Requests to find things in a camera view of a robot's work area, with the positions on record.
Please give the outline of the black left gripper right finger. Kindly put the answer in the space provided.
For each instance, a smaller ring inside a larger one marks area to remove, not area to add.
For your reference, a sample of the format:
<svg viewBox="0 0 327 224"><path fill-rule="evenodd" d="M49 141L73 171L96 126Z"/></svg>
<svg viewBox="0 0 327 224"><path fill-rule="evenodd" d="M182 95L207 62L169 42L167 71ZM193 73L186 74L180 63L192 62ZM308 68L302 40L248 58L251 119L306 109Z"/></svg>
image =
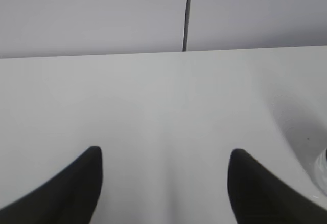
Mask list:
<svg viewBox="0 0 327 224"><path fill-rule="evenodd" d="M326 209L289 187L243 149L230 155L228 196L237 223L326 223Z"/></svg>

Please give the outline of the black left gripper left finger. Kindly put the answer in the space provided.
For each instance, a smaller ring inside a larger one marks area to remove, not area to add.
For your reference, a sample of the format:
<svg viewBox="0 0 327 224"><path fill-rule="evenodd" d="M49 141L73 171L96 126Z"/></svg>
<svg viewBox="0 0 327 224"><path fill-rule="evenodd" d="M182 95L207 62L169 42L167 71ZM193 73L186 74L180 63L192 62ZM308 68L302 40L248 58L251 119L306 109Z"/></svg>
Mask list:
<svg viewBox="0 0 327 224"><path fill-rule="evenodd" d="M103 183L103 158L91 146L32 192L1 209L1 223L90 223Z"/></svg>

